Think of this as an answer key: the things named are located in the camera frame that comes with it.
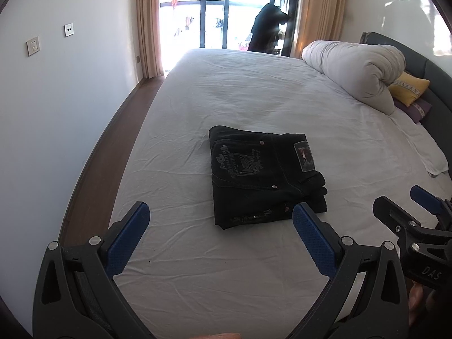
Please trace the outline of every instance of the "gray upholstered headboard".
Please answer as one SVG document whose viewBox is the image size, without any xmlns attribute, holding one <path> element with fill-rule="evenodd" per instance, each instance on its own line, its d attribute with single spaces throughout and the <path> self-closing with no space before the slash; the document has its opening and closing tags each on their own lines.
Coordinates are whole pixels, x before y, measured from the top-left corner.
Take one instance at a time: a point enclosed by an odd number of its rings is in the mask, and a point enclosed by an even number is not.
<svg viewBox="0 0 452 339">
<path fill-rule="evenodd" d="M 361 43 L 392 45 L 405 55 L 406 71 L 417 78 L 430 80 L 422 98 L 433 107 L 421 121 L 446 155 L 452 177 L 452 78 L 433 62 L 411 48 L 378 33 L 363 33 Z"/>
</svg>

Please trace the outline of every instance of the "silver screw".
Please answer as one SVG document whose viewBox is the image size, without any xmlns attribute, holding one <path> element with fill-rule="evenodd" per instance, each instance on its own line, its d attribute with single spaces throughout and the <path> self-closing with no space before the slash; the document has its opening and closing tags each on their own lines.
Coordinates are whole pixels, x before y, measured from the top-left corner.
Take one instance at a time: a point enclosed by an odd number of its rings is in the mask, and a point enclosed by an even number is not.
<svg viewBox="0 0 452 339">
<path fill-rule="evenodd" d="M 51 250 L 51 251 L 56 250 L 57 247 L 58 247 L 58 242 L 56 242 L 56 241 L 49 243 L 49 246 L 48 246 L 49 250 Z"/>
<path fill-rule="evenodd" d="M 353 240 L 348 236 L 342 237 L 341 241 L 346 246 L 351 246 L 353 244 Z"/>
<path fill-rule="evenodd" d="M 394 244 L 390 241 L 386 241 L 384 246 L 388 249 L 388 250 L 393 250 L 394 249 Z"/>
<path fill-rule="evenodd" d="M 96 246 L 97 244 L 100 243 L 102 239 L 99 236 L 94 236 L 90 238 L 90 245 L 92 246 Z"/>
</svg>

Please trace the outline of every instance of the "electrical outlet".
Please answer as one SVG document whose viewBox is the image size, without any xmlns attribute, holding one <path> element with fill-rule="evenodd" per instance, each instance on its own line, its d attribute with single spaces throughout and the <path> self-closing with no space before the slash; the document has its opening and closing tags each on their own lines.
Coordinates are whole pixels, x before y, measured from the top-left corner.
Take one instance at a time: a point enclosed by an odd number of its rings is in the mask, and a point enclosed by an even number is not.
<svg viewBox="0 0 452 339">
<path fill-rule="evenodd" d="M 34 55 L 36 52 L 39 52 L 41 48 L 39 47 L 39 38 L 34 37 L 27 42 L 27 48 L 29 51 L 29 56 Z"/>
<path fill-rule="evenodd" d="M 66 24 L 64 26 L 64 34 L 66 35 L 66 37 L 69 37 L 74 34 L 74 24 L 73 23 Z"/>
</svg>

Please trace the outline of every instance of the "beige curtain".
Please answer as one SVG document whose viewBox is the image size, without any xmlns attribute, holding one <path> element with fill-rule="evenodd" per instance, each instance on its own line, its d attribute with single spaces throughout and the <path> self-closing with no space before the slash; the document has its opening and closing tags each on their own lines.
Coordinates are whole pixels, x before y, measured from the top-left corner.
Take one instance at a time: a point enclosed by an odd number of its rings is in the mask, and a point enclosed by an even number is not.
<svg viewBox="0 0 452 339">
<path fill-rule="evenodd" d="M 163 75 L 159 32 L 159 0 L 136 0 L 138 37 L 145 78 Z"/>
<path fill-rule="evenodd" d="M 315 40 L 338 40 L 344 8 L 345 0 L 300 0 L 291 56 Z"/>
</svg>

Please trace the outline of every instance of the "sliding glass door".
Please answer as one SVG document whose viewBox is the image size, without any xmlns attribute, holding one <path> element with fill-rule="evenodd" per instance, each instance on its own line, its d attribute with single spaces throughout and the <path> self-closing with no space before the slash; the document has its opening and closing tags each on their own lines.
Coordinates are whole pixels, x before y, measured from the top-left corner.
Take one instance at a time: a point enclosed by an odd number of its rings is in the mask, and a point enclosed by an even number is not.
<svg viewBox="0 0 452 339">
<path fill-rule="evenodd" d="M 296 14 L 298 0 L 160 0 L 160 40 L 163 67 L 171 70 L 190 49 L 228 48 L 246 51 L 259 11 L 273 3 Z M 281 26 L 275 54 L 288 55 L 291 21 Z"/>
</svg>

